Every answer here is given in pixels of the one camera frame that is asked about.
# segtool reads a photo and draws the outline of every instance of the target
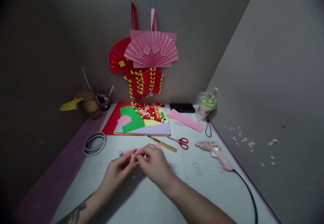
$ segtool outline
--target hand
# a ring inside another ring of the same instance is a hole
[[[136,148],[126,155],[123,155],[115,160],[112,160],[106,170],[104,179],[102,180],[97,192],[108,202],[115,193],[119,190],[127,176],[137,168],[138,164],[135,162],[129,162],[132,153],[136,152]]]
[[[163,192],[168,188],[173,179],[176,178],[165,159],[163,151],[155,145],[148,144],[140,149],[136,158],[144,173]]]

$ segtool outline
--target green paper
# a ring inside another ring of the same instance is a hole
[[[120,116],[122,117],[123,115],[128,115],[132,118],[130,123],[123,126],[123,133],[145,127],[144,119],[142,119],[140,114],[136,113],[132,106],[120,108]]]

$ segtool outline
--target glue gun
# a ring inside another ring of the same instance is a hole
[[[233,171],[233,166],[220,152],[221,147],[216,142],[200,141],[196,144],[196,146],[202,150],[210,151],[212,153],[212,157],[214,153],[225,171]]]

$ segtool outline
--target red paper fan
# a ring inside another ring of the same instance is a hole
[[[178,50],[172,39],[163,32],[143,32],[127,46],[124,56],[140,67],[171,67],[179,60]]]
[[[134,69],[133,62],[124,57],[125,50],[131,38],[124,38],[117,42],[109,52],[109,65],[112,74],[128,73]]]

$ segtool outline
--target white table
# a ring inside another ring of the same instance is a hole
[[[100,131],[115,106],[112,105],[109,109]],[[210,152],[195,146],[199,141],[216,141],[221,145],[224,156],[249,185],[257,205],[259,223],[276,223],[229,151],[222,145],[219,137],[212,132],[212,137],[208,138],[205,135],[205,128],[202,133],[199,133],[192,128],[170,122],[171,136],[176,139],[187,138],[189,140],[188,150],[182,149],[178,143],[166,137],[157,137],[178,149],[177,153],[174,153],[162,147],[175,174],[220,207],[237,223],[254,223],[252,200],[243,181],[237,174],[224,171],[218,160],[211,158]],[[148,143],[154,144],[149,138],[143,136],[107,136],[107,145],[102,152],[94,157],[88,157],[83,163],[51,223],[58,222],[98,188],[109,162],[118,157],[118,150],[144,147]],[[138,168],[104,209],[98,223],[162,224],[186,223],[186,221],[177,207]]]

